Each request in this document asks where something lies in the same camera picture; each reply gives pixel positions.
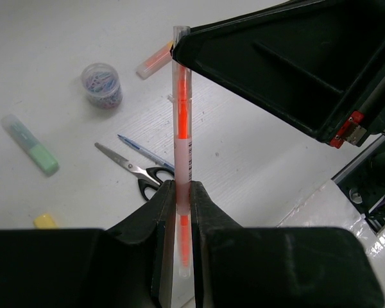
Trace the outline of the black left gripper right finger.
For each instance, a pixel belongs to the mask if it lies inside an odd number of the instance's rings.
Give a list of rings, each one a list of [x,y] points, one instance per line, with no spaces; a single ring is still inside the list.
[[[211,291],[205,290],[205,286],[210,285],[210,278],[207,275],[209,271],[207,234],[213,230],[235,229],[242,226],[211,200],[201,182],[191,182],[190,202],[194,299],[197,307],[204,307],[205,298],[211,296]]]

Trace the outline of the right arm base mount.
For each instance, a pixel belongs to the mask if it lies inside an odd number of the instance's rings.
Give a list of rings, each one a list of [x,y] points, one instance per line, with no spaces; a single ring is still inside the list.
[[[333,179],[370,228],[385,227],[385,137],[379,137]]]

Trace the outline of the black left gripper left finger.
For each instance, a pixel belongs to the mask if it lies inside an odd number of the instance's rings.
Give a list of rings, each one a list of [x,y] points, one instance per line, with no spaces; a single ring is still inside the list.
[[[175,182],[107,232],[119,243],[110,254],[108,286],[116,307],[171,307],[175,252]]]

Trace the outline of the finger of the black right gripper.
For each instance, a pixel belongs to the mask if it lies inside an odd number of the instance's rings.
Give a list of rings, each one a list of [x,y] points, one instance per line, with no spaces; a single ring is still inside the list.
[[[193,28],[173,59],[329,143],[385,62],[385,1],[288,1]]]

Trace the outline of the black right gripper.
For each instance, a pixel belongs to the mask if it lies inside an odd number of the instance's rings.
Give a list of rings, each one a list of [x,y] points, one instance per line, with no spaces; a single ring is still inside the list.
[[[339,149],[344,143],[361,146],[370,136],[385,130],[385,62],[358,99],[348,119],[329,145]]]

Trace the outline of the orange highlighter pen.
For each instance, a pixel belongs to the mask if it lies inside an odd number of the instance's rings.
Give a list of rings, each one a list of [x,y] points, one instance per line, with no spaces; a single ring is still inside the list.
[[[176,238],[179,275],[191,275],[190,189],[192,180],[192,74],[172,61],[173,130],[176,184]]]

